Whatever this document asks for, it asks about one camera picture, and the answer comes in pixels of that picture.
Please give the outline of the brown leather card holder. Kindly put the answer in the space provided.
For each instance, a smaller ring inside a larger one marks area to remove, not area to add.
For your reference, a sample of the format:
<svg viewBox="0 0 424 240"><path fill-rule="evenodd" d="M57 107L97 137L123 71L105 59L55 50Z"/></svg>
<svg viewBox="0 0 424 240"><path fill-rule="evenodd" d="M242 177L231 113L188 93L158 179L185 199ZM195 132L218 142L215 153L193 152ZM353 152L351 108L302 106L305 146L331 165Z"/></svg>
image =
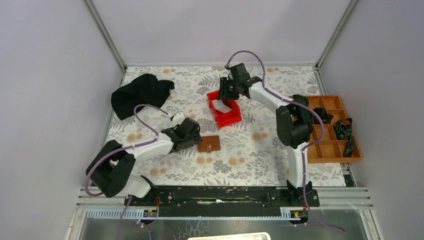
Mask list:
<svg viewBox="0 0 424 240"><path fill-rule="evenodd" d="M202 136L201 142L197 145L199 153L211 153L221 150L221 141L218 135Z"/></svg>

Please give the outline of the stack of credit cards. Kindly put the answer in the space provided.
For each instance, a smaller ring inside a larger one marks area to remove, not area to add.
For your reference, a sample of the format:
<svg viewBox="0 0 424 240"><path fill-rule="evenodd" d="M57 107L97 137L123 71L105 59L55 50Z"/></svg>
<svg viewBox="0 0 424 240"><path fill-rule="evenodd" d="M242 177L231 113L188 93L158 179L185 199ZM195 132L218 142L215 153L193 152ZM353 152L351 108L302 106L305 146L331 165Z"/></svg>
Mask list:
<svg viewBox="0 0 424 240"><path fill-rule="evenodd" d="M212 100L214 109L220 113L226 114L232 111L232 108L227 106L222 100Z"/></svg>

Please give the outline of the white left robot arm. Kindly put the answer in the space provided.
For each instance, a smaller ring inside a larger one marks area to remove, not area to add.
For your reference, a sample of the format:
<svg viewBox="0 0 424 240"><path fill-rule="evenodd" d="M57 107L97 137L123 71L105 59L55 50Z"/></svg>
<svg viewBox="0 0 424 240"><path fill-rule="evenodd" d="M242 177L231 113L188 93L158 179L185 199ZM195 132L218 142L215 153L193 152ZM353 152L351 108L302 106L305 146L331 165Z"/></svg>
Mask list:
<svg viewBox="0 0 424 240"><path fill-rule="evenodd" d="M201 142L200 125L190 117L161 130L145 142L123 146L110 140L85 171L85 192L91 197L96 196L89 190L92 182L100 190L98 196L112 198L123 193L135 196L142 205L148 206L155 200L153 184L146 177L132 173L136 162L179 152Z"/></svg>

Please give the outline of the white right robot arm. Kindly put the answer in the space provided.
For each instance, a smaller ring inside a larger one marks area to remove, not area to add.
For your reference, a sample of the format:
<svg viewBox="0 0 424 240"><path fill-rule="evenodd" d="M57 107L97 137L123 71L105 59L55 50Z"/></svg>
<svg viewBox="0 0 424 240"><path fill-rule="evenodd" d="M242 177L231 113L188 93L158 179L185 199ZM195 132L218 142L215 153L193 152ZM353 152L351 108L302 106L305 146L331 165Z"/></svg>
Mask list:
<svg viewBox="0 0 424 240"><path fill-rule="evenodd" d="M287 201L292 206L309 207L308 194L312 192L309 179L308 145L314 130L309 107L300 98L280 96L266 87L263 79L251 76L245 65L225 68L227 77L220 78L219 100L237 100L240 96L254 100L276 117L276 133L279 141L286 146L289 164L287 179Z"/></svg>

